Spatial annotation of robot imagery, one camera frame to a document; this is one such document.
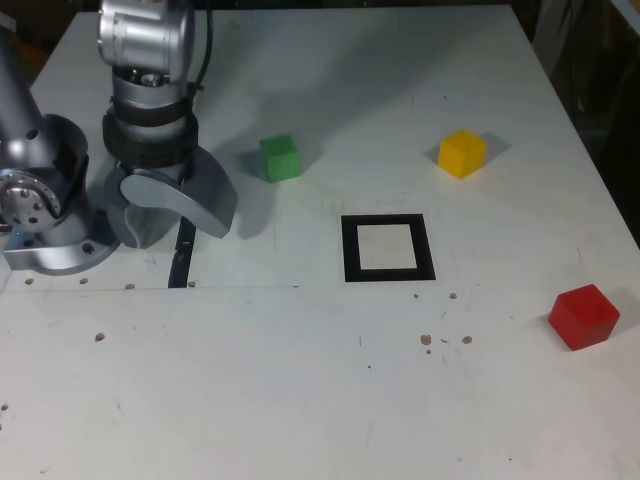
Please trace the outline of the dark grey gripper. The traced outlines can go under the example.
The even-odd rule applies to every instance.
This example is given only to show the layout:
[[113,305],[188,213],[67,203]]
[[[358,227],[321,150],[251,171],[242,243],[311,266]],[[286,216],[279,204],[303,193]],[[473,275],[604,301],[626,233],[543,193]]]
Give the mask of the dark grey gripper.
[[106,213],[129,248],[146,249],[168,232],[169,210],[216,238],[231,229],[237,192],[219,162],[201,147],[192,155],[121,156],[106,177]]

